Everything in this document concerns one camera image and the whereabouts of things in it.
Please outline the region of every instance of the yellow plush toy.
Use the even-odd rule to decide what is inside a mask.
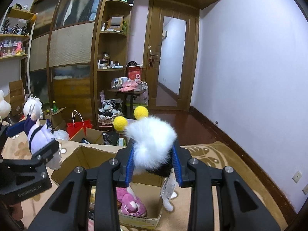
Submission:
[[[137,120],[140,120],[144,117],[148,117],[149,111],[147,110],[146,107],[138,106],[134,110],[134,116]],[[113,126],[117,131],[123,131],[127,125],[128,122],[123,116],[118,116],[113,121]]]

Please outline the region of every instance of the electrical outlet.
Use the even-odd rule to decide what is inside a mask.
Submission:
[[[304,187],[303,193],[304,193],[304,195],[308,194],[308,184],[306,185],[306,187]]]
[[[297,171],[292,179],[295,183],[298,183],[298,181],[301,179],[301,172]]]

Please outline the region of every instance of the wall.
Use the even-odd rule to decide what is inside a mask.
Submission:
[[[136,61],[143,63],[144,40],[147,29],[149,0],[135,0],[131,12],[130,38],[127,49],[127,63]]]
[[[304,15],[294,0],[221,0],[201,11],[199,45],[191,105],[218,121],[298,212],[308,183]]]
[[[161,43],[158,82],[178,95],[184,57],[186,21],[165,17],[164,25],[163,30],[167,31],[167,38]]]
[[[10,6],[12,6],[15,3],[19,3],[22,6],[28,5],[28,8],[30,9],[32,6],[34,0],[13,0]],[[4,92],[4,95],[8,94],[9,90],[9,82],[13,82],[20,79],[20,66],[19,66],[19,60],[11,60],[11,61],[4,61],[0,63],[0,90]]]

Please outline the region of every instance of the woven panel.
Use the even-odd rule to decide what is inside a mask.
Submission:
[[[30,71],[46,68],[48,34],[32,40],[30,49]]]
[[[90,62],[93,28],[91,22],[53,31],[49,67]]]

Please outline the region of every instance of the pink pouch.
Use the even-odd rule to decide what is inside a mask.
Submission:
[[[124,87],[124,88],[121,88],[119,89],[118,91],[121,91],[121,92],[129,92],[129,91],[132,91],[132,90],[135,90],[136,88],[131,88],[131,87]]]
[[[137,88],[138,84],[135,81],[126,81],[122,84],[122,87],[134,87]]]

